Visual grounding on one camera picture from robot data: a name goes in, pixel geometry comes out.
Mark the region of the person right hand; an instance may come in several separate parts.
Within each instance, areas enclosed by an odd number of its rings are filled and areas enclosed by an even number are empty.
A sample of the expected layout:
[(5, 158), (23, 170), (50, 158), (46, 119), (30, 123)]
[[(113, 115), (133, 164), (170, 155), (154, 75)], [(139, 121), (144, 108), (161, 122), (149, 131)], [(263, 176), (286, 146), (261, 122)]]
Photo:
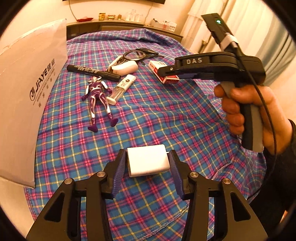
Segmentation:
[(258, 87), (269, 114), (266, 113), (262, 101), (253, 85), (230, 90), (227, 96), (219, 84), (214, 88), (216, 97), (222, 99), (222, 109), (226, 113), (226, 120), (230, 125), (230, 132), (238, 135), (244, 131), (245, 118), (240, 111), (240, 104), (254, 104), (259, 107), (263, 122), (263, 145), (271, 153), (277, 150), (281, 154), (292, 140), (292, 124), (285, 116), (280, 103), (273, 91), (267, 86)]

